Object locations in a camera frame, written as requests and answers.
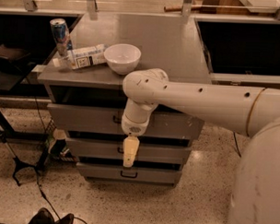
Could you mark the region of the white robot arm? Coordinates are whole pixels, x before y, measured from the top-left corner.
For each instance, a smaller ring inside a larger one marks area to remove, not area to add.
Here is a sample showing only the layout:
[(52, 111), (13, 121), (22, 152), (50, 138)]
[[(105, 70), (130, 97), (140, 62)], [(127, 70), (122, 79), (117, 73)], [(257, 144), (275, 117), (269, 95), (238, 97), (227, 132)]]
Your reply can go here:
[(280, 89), (170, 82), (159, 69), (123, 79), (122, 131), (141, 136), (159, 104), (248, 137), (227, 224), (280, 224)]

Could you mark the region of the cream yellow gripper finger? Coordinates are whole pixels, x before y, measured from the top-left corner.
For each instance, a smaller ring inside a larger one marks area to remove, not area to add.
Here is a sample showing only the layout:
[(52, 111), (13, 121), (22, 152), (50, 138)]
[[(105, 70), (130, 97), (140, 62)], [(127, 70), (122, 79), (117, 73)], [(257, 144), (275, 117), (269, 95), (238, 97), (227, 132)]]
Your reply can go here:
[(123, 140), (122, 160), (123, 166), (130, 168), (134, 164), (136, 153), (138, 152), (140, 142), (137, 136), (127, 136)]

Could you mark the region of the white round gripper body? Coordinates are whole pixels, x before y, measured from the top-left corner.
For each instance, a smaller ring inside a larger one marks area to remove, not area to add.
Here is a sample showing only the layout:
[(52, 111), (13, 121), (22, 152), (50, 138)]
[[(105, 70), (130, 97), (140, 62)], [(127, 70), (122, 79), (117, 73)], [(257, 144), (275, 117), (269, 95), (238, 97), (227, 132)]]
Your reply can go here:
[(149, 119), (147, 116), (129, 118), (125, 113), (122, 116), (122, 131), (128, 136), (142, 136), (149, 125)]

